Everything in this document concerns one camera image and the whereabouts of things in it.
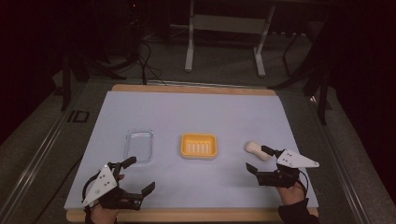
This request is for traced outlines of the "cream soap bar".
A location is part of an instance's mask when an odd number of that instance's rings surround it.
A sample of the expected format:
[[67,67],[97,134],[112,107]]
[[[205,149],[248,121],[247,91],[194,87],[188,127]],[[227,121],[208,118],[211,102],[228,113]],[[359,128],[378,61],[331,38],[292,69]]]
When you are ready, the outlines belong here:
[[248,141],[245,144],[245,151],[252,155],[255,155],[261,161],[269,161],[271,158],[271,156],[269,154],[262,151],[262,146],[254,141]]

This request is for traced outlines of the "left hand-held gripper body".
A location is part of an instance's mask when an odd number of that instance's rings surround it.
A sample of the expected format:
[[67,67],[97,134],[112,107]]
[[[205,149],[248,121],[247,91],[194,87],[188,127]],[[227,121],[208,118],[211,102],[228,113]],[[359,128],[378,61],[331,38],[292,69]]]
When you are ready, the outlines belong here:
[[120,188],[121,162],[105,164],[83,187],[82,205],[93,208],[97,201],[107,209],[130,209],[138,211],[144,199],[142,194],[128,193]]

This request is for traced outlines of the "light blue table mat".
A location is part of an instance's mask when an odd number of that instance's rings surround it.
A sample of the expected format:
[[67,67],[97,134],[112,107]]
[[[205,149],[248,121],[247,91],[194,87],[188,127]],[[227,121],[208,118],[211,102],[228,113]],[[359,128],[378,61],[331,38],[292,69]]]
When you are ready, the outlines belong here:
[[[152,159],[125,170],[120,185],[138,192],[150,183],[149,208],[270,208],[280,204],[275,189],[259,185],[246,166],[272,172],[273,160],[246,152],[249,140],[275,149],[297,148],[286,113],[276,96],[115,92],[101,108],[65,209],[82,206],[86,181],[108,162],[122,161],[130,130],[153,132]],[[180,155],[184,133],[212,133],[218,141],[213,160]]]

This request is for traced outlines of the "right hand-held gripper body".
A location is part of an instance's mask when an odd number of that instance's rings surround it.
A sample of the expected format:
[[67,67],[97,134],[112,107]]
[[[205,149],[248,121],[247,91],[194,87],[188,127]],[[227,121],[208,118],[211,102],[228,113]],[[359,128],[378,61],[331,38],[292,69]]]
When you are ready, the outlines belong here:
[[276,158],[277,169],[273,172],[258,172],[255,175],[260,186],[292,187],[299,179],[300,168],[318,168],[319,163],[293,150],[283,149]]

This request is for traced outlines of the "clear plastic container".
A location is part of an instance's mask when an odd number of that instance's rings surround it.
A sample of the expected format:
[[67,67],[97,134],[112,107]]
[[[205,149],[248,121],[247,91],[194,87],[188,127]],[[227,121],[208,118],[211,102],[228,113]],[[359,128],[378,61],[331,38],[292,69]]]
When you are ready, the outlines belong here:
[[148,163],[153,157],[153,131],[151,129],[132,129],[126,134],[124,159],[136,158],[137,163]]

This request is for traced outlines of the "metal floor rail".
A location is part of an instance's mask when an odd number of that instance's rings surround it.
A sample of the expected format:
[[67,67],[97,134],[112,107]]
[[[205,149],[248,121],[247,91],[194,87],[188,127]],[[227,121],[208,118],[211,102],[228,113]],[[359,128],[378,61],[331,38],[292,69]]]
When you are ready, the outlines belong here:
[[64,204],[86,143],[86,126],[72,121],[81,96],[61,111],[51,95],[0,146],[0,224],[71,224]]
[[370,224],[370,219],[362,207],[361,200],[359,199],[359,196],[353,187],[350,176],[347,173],[347,168],[345,167],[338,148],[332,138],[329,126],[324,125],[321,119],[318,117],[318,101],[314,96],[306,97],[305,100],[307,101],[308,107],[311,113],[314,115],[316,123],[319,126],[319,130],[324,137],[326,147],[330,152],[333,169],[337,175],[340,186],[346,196],[349,208],[351,209],[357,224]]

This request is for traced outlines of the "black metal stand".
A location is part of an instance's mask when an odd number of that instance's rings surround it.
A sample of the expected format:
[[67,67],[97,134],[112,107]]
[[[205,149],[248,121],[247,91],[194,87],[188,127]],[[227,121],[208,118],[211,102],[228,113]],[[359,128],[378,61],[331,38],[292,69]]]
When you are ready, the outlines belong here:
[[[325,111],[327,104],[327,93],[328,93],[328,80],[329,70],[326,62],[315,55],[315,41],[319,37],[321,29],[323,28],[323,21],[307,21],[297,33],[297,35],[290,41],[287,48],[282,54],[282,62],[285,66],[286,72],[290,77],[288,80],[283,81],[279,84],[269,86],[269,90],[282,90],[288,86],[295,84],[303,79],[306,82],[303,87],[303,93],[305,96],[313,99],[315,94],[318,92],[318,118],[322,125],[326,125]],[[287,52],[293,45],[298,36],[305,33],[307,38],[311,41],[312,46],[305,56],[303,62],[291,72],[287,62]]]

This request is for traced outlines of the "yellow soap dish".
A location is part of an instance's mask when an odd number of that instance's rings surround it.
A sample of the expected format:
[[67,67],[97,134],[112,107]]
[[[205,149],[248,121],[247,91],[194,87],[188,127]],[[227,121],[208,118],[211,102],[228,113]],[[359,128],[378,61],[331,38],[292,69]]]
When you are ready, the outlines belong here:
[[218,155],[217,137],[209,133],[184,133],[180,155],[185,159],[212,160]]

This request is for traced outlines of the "black floor bracket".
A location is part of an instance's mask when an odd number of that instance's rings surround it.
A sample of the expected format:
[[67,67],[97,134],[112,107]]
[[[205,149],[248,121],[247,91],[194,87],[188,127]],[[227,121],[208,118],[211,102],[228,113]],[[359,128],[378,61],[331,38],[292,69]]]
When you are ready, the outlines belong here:
[[73,110],[67,121],[73,123],[84,123],[88,121],[89,117],[90,113],[88,111]]

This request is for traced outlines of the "white metal stand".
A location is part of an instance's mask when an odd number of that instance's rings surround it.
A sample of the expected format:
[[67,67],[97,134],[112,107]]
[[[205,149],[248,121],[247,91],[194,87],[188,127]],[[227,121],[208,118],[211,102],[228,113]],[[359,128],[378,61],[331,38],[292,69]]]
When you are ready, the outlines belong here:
[[269,9],[267,10],[264,19],[253,19],[253,18],[237,18],[237,17],[196,14],[194,12],[194,5],[195,5],[195,1],[190,0],[189,42],[188,42],[186,61],[184,67],[185,71],[191,72],[193,68],[194,31],[204,30],[204,31],[259,35],[261,39],[258,45],[253,48],[253,55],[255,59],[258,76],[265,77],[266,72],[264,69],[264,63],[262,59],[262,49],[266,37],[269,34],[269,29],[276,11],[276,7],[269,6]]

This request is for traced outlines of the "person's left hand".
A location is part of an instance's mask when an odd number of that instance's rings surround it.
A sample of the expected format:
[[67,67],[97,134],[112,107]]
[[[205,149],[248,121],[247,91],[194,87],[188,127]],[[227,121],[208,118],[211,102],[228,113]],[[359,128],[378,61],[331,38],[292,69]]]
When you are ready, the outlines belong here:
[[91,213],[91,221],[94,224],[115,224],[119,214],[118,209],[103,208],[101,204],[97,204]]

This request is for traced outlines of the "person's right hand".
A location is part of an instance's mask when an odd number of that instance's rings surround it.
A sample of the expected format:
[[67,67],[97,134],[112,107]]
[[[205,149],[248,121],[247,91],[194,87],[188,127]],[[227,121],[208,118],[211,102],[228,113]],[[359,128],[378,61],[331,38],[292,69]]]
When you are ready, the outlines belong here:
[[305,188],[299,183],[289,188],[276,187],[276,190],[283,205],[292,205],[305,199]]

